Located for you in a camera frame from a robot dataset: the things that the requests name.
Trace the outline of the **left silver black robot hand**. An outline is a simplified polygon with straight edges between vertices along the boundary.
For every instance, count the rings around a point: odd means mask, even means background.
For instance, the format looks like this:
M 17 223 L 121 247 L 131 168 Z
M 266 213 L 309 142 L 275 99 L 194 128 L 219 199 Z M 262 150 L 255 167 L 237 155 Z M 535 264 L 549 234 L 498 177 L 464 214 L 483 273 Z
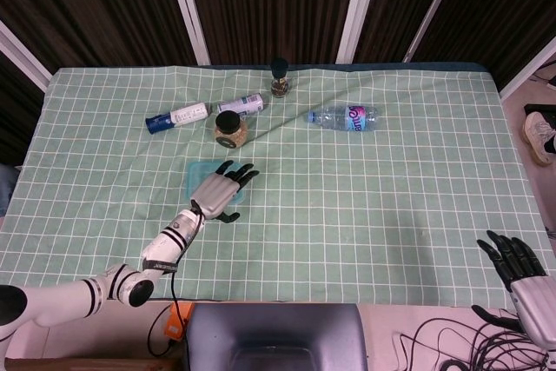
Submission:
M 252 163 L 242 165 L 237 170 L 229 170 L 233 161 L 223 162 L 195 190 L 190 199 L 191 210 L 202 215 L 205 221 L 216 219 L 223 223 L 235 222 L 240 214 L 228 215 L 224 212 L 234 196 L 260 172 Z

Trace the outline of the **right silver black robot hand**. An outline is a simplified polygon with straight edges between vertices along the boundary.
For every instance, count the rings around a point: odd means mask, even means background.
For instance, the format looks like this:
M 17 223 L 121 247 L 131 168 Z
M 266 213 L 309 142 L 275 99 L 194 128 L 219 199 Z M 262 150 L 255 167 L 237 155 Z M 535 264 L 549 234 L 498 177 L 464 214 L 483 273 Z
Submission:
M 472 306 L 473 311 L 484 321 L 521 332 L 548 354 L 556 354 L 556 279 L 521 239 L 492 230 L 486 234 L 492 242 L 479 239 L 477 243 L 492 262 L 518 317 L 497 317 L 477 305 Z

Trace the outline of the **blue translucent plastic lid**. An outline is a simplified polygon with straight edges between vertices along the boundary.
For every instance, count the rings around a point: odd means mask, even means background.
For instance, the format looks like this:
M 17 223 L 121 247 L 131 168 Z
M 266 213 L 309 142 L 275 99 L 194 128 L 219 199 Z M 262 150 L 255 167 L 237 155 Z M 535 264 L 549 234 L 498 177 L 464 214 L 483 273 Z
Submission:
M 222 160 L 215 160 L 191 162 L 187 165 L 186 178 L 184 181 L 184 195 L 187 202 L 191 200 L 191 196 L 202 184 L 202 182 L 214 173 L 223 163 L 224 161 Z M 240 164 L 238 162 L 234 162 L 228 168 L 228 171 L 237 170 L 239 168 Z M 230 205 L 237 206 L 244 201 L 244 198 L 245 190 L 240 190 L 231 200 Z

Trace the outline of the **round grain jar black lid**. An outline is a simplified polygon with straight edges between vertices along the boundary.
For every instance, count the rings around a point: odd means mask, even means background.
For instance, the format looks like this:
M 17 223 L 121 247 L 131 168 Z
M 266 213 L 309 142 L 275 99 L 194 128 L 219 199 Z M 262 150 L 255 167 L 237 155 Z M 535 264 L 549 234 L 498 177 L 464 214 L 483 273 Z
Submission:
M 247 124 L 232 110 L 219 113 L 215 119 L 215 140 L 228 149 L 240 148 L 248 137 Z

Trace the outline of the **white spray can blue cap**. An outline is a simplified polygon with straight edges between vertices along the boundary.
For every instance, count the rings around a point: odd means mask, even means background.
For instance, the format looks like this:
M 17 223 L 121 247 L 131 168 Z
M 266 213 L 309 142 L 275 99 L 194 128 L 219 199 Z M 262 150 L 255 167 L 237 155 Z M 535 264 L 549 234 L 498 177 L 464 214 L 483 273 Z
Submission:
M 148 132 L 153 135 L 167 129 L 201 121 L 209 116 L 209 111 L 204 103 L 172 110 L 169 113 L 145 119 Z

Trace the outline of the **white and blue drink can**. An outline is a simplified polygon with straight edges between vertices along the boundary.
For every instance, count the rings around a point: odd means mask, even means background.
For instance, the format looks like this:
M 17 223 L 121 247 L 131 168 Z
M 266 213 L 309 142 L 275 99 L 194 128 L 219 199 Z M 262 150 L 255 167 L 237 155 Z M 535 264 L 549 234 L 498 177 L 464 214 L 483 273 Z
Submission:
M 215 111 L 220 114 L 224 111 L 233 111 L 239 116 L 248 116 L 264 109 L 264 101 L 259 93 L 242 96 L 233 101 L 216 104 Z

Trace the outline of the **spice grinder bottle dark cap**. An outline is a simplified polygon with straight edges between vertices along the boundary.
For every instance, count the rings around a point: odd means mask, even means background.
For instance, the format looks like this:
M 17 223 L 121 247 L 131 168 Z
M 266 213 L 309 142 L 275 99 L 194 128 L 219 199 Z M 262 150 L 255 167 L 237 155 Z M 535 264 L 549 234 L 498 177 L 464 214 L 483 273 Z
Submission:
M 270 64 L 270 69 L 273 77 L 273 81 L 271 83 L 272 96 L 284 97 L 288 93 L 288 67 L 288 61 L 281 57 L 275 58 Z

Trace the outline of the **green checked tablecloth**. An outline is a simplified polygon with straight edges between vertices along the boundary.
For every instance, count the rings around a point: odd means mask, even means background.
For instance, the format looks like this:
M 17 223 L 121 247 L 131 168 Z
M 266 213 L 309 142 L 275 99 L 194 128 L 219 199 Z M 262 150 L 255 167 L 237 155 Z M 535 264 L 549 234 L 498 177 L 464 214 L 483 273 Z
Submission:
M 52 286 L 127 263 L 189 206 L 195 162 L 253 163 L 231 224 L 208 222 L 155 296 L 505 307 L 478 247 L 517 236 L 556 275 L 525 169 L 484 71 L 300 70 L 227 149 L 191 103 L 267 95 L 266 70 L 67 68 L 52 78 L 0 229 L 0 283 Z

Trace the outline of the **orange box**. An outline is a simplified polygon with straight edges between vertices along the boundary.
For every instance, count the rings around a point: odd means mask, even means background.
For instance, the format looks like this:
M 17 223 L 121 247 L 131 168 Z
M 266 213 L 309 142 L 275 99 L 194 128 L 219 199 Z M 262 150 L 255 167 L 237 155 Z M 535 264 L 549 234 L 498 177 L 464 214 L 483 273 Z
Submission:
M 164 334 L 169 339 L 180 341 L 183 338 L 194 308 L 193 302 L 179 301 L 177 304 L 170 305 L 169 317 L 164 329 Z

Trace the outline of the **clear plastic water bottle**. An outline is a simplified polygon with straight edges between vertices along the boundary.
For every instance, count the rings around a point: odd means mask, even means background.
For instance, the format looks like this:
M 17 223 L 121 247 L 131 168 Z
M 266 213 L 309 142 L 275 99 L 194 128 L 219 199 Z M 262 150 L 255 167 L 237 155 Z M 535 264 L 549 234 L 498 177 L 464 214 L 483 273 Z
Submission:
M 323 129 L 365 132 L 375 129 L 378 110 L 361 104 L 342 104 L 310 110 L 307 114 L 309 124 Z

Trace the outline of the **grey robot torso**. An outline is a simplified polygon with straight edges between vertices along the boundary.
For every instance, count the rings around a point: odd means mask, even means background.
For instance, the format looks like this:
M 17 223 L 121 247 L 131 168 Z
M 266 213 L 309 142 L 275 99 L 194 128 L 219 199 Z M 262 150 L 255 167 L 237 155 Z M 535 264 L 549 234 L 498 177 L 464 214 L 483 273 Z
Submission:
M 183 371 L 367 371 L 361 316 L 349 303 L 198 303 Z

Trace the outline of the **beige sneaker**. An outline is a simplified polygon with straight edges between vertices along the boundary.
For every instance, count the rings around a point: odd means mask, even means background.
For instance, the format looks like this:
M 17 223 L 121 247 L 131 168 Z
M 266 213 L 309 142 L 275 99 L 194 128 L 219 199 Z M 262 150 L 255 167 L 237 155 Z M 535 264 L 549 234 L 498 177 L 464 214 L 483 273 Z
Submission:
M 532 159 L 539 166 L 547 167 L 553 163 L 556 158 L 556 129 L 540 112 L 532 112 L 526 116 L 522 136 Z

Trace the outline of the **black flat board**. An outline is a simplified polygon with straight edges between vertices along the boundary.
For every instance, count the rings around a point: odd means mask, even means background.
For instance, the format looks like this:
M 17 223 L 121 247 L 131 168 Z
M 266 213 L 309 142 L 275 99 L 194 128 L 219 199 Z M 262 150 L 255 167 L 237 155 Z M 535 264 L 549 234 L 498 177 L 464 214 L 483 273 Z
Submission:
M 539 112 L 556 117 L 556 104 L 528 103 L 524 106 L 524 111 L 527 115 L 532 112 Z

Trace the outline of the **blue denim trouser leg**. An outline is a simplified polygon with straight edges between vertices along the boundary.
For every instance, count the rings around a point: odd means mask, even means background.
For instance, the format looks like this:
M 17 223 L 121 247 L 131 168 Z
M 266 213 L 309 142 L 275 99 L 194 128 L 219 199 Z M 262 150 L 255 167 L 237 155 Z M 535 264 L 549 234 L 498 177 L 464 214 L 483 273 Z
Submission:
M 0 218 L 5 217 L 20 170 L 0 163 Z

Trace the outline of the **white partition frame post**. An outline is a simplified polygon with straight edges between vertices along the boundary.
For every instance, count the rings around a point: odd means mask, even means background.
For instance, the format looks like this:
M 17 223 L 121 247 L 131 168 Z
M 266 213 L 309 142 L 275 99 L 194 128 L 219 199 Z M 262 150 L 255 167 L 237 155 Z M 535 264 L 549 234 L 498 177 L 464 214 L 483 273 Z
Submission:
M 177 2 L 197 64 L 201 66 L 210 65 L 209 50 L 195 0 L 177 0 Z
M 402 60 L 403 63 L 410 63 L 414 58 L 414 55 L 417 49 L 420 46 L 420 43 L 424 36 L 426 35 L 431 22 L 434 19 L 434 16 L 440 7 L 443 0 L 433 0 L 427 9 L 427 13 L 423 17 L 423 20 L 420 23 L 420 27 L 416 31 L 412 42 L 410 43 L 407 52 Z
M 369 3 L 370 0 L 349 0 L 336 64 L 351 64 L 354 61 Z
M 500 91 L 500 100 L 505 101 L 554 54 L 556 54 L 556 36 L 503 87 Z
M 47 90 L 52 74 L 1 19 L 0 51 L 42 92 Z

